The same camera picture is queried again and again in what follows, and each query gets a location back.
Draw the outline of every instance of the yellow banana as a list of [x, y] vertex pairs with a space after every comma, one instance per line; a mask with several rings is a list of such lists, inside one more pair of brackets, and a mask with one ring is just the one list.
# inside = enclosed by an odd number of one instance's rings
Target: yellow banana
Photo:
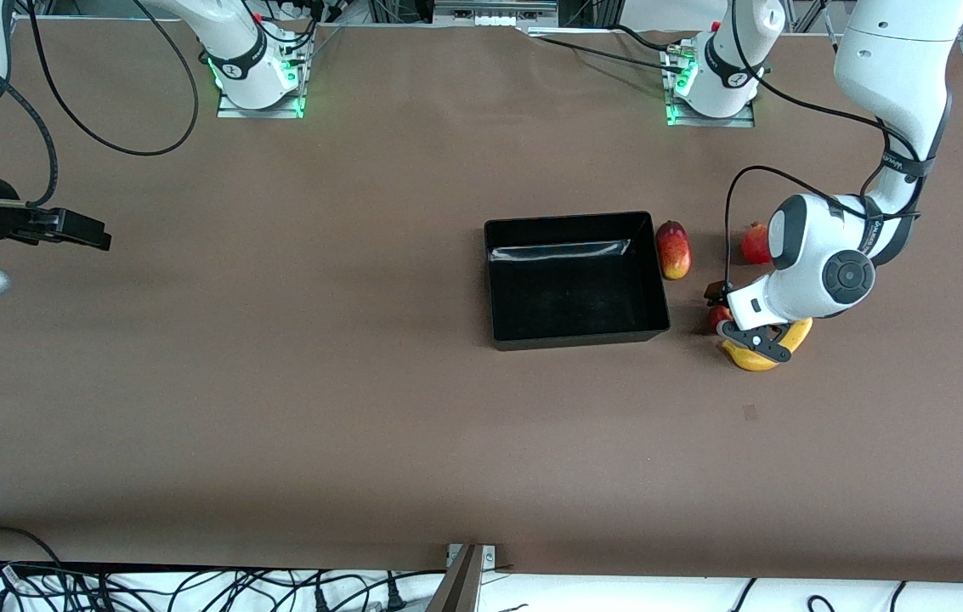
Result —
[[[779, 345], [788, 349], [792, 354], [795, 353], [799, 345], [802, 344], [802, 341], [807, 338], [807, 334], [810, 333], [810, 328], [813, 325], [813, 319], [803, 319], [793, 322], [791, 329], [787, 330], [784, 337], [779, 339]], [[727, 353], [727, 356], [730, 357], [730, 360], [742, 368], [743, 371], [770, 371], [770, 369], [779, 365], [778, 361], [772, 361], [768, 357], [757, 355], [757, 353], [750, 351], [745, 348], [745, 346], [741, 346], [730, 340], [722, 341], [722, 349]]]

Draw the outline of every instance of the brown table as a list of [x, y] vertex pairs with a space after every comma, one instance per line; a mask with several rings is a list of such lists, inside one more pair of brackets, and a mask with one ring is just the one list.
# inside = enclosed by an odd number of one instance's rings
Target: brown table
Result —
[[[756, 375], [694, 333], [730, 178], [769, 163], [856, 190], [874, 129], [774, 97], [753, 129], [667, 127], [650, 69], [508, 28], [350, 28], [302, 121], [218, 120], [201, 74], [190, 142], [138, 159], [58, 112], [29, 34], [14, 84], [54, 132], [54, 205], [115, 247], [0, 245], [0, 523], [71, 560], [404, 569], [478, 540], [524, 572], [963, 581], [963, 59], [913, 244]], [[189, 93], [150, 25], [43, 38], [104, 136], [181, 131]], [[831, 61], [822, 38], [784, 38], [772, 80], [857, 110]], [[0, 136], [0, 177], [39, 193], [42, 142], [8, 99]], [[791, 193], [743, 178], [734, 224]], [[620, 210], [692, 234], [672, 329], [493, 349], [484, 221]], [[0, 538], [18, 554], [38, 555]]]

